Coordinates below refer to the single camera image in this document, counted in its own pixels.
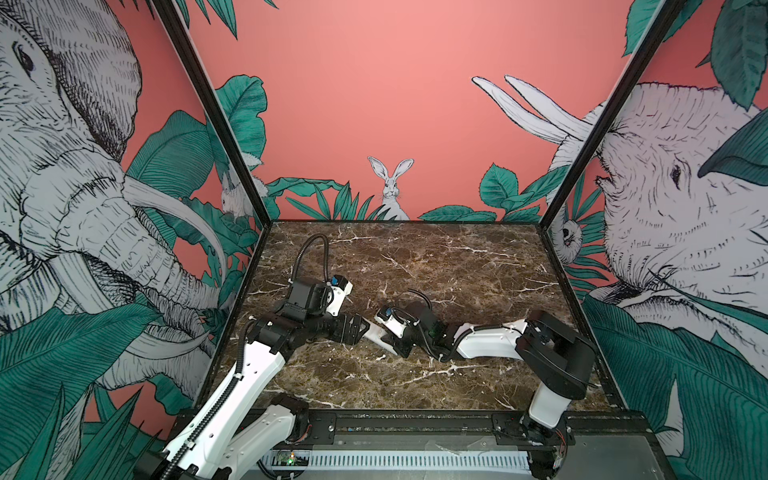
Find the brown marble surface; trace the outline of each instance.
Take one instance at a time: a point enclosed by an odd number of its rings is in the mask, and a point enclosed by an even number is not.
[[[276,223],[257,267],[213,389],[237,357],[237,332],[249,315],[269,311],[286,293],[290,268],[314,233],[330,239],[329,274],[353,283],[343,311],[372,320],[385,302],[405,306],[415,288],[426,293],[438,318],[489,324],[543,309],[572,325],[568,305],[534,227],[426,223]],[[304,255],[301,274],[322,278],[322,247]],[[593,383],[599,378],[593,374]],[[318,340],[299,348],[256,402],[277,392],[311,408],[526,409],[538,379],[521,361],[478,358],[440,363],[414,348],[394,357],[367,339],[356,346]],[[610,410],[602,389],[571,409]]]

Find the animal eye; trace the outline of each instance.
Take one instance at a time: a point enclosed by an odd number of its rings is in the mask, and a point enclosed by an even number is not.
[[[21,64],[22,68],[24,68],[24,71],[27,72],[27,76],[29,76],[30,72],[35,69],[35,63],[24,51],[24,47],[17,41],[13,42],[13,52],[16,54],[18,63]]]
[[[672,177],[672,181],[674,182],[674,186],[677,187],[677,189],[680,189],[680,165],[675,165],[672,169],[672,172],[670,173],[670,177]]]

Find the white cylindrical object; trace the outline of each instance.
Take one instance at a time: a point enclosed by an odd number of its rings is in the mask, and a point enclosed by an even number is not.
[[[536,422],[541,423],[548,429],[553,429],[558,426],[560,417],[570,403],[571,399],[566,399],[552,392],[542,382],[538,385],[538,389],[536,389],[536,393],[533,395],[533,401],[528,408],[528,414]]]

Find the black frame post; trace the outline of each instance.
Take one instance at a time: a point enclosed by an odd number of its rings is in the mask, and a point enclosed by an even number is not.
[[[232,166],[237,172],[243,188],[245,188],[246,195],[256,213],[256,218],[266,228],[272,224],[270,215],[266,211],[259,192],[257,192],[256,187],[253,185],[253,178],[248,167],[245,165],[245,161],[243,161],[243,155],[240,153],[240,147],[237,146],[237,140],[232,133],[230,124],[224,116],[224,112],[221,111],[221,105],[219,104],[216,92],[208,81],[203,65],[197,57],[192,40],[187,33],[187,27],[176,13],[174,0],[152,1],[157,15],[163,22],[165,31],[168,33],[168,37],[176,49],[181,64],[184,66],[184,70],[187,71],[197,96],[203,104],[203,109],[208,115],[211,124],[213,124],[216,135],[219,136],[224,152],[229,157],[230,162],[232,162]]]
[[[547,211],[545,211],[544,216],[541,218],[539,224],[543,229],[547,230],[552,225],[554,216],[558,214],[560,208],[565,204],[579,177],[584,173],[584,169],[594,157],[595,152],[598,151],[600,143],[611,129],[611,125],[624,107],[624,102],[627,101],[634,86],[639,82],[641,75],[645,72],[645,68],[672,26],[672,22],[675,21],[675,18],[677,18],[685,6],[685,2],[686,0],[665,0],[664,4],[660,7],[658,15],[656,15],[656,18],[648,27],[640,45],[632,54],[632,59],[624,69],[624,74],[621,75],[621,79],[616,84],[611,97],[608,98],[603,113],[594,124],[592,131],[589,132],[587,140],[581,147],[573,165],[571,165],[571,169],[565,176],[552,203],[549,204]]]

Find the white rabbit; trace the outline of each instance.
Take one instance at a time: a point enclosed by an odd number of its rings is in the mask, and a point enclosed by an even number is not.
[[[383,207],[381,211],[389,209],[389,212],[382,220],[408,220],[408,215],[402,211],[400,204],[397,203],[397,197],[400,196],[400,189],[397,187],[397,177],[413,166],[413,159],[409,158],[400,162],[391,177],[381,161],[376,160],[374,157],[368,157],[368,160],[371,162],[374,173],[384,179]]]

